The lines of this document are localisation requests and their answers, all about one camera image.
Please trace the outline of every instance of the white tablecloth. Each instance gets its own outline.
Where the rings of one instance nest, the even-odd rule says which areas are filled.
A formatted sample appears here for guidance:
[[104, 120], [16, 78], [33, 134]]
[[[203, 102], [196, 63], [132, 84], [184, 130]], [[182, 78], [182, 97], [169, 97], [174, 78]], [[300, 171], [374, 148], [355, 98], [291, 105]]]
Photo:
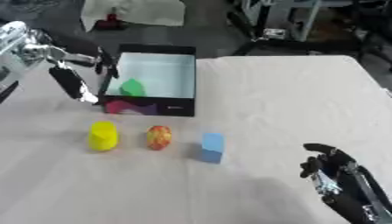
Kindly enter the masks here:
[[[195, 118], [105, 115], [46, 68], [0, 107], [2, 224], [346, 223], [299, 178], [304, 143], [340, 147], [392, 192], [392, 100], [354, 59], [198, 60]], [[121, 133], [109, 153], [86, 144], [100, 120]], [[167, 149], [146, 149], [151, 125], [171, 127]], [[221, 164], [194, 159], [204, 132], [224, 135]]]

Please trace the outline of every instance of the machine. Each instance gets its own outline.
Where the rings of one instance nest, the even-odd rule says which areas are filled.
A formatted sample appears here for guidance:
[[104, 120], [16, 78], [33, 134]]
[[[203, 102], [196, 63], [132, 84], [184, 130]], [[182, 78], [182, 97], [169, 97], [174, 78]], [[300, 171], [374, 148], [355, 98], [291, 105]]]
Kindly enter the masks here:
[[321, 152], [301, 164], [301, 178], [310, 177], [322, 201], [354, 224], [392, 223], [392, 205], [372, 174], [342, 150], [307, 143]]
[[49, 74], [72, 98], [93, 104], [102, 103], [92, 94], [85, 81], [67, 65], [72, 62], [84, 67], [95, 67], [98, 74], [106, 68], [107, 75], [118, 78], [116, 65], [108, 53], [98, 45], [89, 43], [89, 55], [70, 47], [82, 40], [67, 40], [46, 31], [33, 30], [24, 22], [10, 22], [0, 27], [0, 103], [18, 87], [20, 80], [43, 61], [53, 64]]

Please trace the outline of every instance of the metal robotic hand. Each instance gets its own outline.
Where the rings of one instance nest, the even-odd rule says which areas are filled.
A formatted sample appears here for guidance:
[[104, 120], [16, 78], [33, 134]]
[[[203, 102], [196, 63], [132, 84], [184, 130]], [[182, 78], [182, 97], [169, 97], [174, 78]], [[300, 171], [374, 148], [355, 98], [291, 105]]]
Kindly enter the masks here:
[[49, 74], [73, 99], [99, 104], [102, 102], [88, 90], [85, 81], [68, 66], [71, 62], [94, 67], [98, 74], [118, 78], [110, 55], [90, 41], [33, 30], [23, 22], [10, 22], [0, 27], [0, 103], [17, 88], [19, 81], [43, 61], [53, 64]]
[[392, 205], [372, 174], [335, 147], [306, 143], [321, 154], [301, 164], [301, 178], [311, 177], [321, 199], [350, 223], [392, 223]]

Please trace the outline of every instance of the black box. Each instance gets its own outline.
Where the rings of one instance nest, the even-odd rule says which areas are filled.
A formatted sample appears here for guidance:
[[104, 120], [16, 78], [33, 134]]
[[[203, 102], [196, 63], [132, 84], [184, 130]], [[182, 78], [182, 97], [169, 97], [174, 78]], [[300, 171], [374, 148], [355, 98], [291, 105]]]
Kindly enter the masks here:
[[107, 76], [100, 90], [105, 112], [194, 116], [196, 49], [173, 45], [120, 45], [120, 78]]

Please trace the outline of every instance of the blue cube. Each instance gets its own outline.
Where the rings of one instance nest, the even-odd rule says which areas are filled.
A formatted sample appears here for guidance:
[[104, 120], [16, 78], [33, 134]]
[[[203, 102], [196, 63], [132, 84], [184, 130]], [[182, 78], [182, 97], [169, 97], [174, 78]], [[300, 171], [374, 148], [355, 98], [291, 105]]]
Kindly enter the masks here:
[[224, 139], [219, 133], [206, 133], [203, 135], [201, 161], [218, 164], [223, 154]]

